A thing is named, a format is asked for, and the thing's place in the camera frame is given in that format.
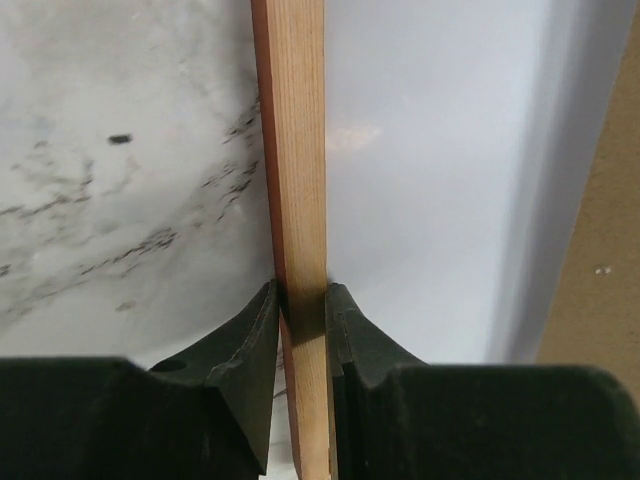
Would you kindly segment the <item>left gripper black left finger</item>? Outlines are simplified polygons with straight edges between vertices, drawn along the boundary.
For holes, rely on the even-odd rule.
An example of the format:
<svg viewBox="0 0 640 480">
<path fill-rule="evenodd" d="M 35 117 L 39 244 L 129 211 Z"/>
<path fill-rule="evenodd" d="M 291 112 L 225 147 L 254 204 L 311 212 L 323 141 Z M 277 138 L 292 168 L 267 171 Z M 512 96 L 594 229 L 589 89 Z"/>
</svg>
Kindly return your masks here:
<svg viewBox="0 0 640 480">
<path fill-rule="evenodd" d="M 234 318 L 144 369 L 117 357 L 1 362 L 5 479 L 255 479 L 278 348 L 266 283 Z"/>
</svg>

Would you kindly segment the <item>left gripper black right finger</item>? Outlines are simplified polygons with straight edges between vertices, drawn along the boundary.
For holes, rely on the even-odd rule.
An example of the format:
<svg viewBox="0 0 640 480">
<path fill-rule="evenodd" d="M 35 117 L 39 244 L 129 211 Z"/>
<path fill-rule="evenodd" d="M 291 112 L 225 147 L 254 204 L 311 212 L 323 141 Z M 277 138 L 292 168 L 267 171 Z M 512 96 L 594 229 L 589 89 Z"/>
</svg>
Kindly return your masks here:
<svg viewBox="0 0 640 480">
<path fill-rule="evenodd" d="M 429 365 L 325 298 L 338 479 L 635 479 L 639 413 L 585 366 Z"/>
</svg>

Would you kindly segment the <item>orange wooden picture frame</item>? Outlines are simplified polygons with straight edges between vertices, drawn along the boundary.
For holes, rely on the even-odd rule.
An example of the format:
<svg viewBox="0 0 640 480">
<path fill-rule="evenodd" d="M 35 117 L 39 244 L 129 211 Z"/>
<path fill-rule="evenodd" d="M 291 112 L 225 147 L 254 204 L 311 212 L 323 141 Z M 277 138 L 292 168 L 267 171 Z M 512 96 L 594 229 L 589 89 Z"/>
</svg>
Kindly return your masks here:
<svg viewBox="0 0 640 480">
<path fill-rule="evenodd" d="M 325 13 L 321 1 L 251 4 L 292 452 L 330 476 Z"/>
</svg>

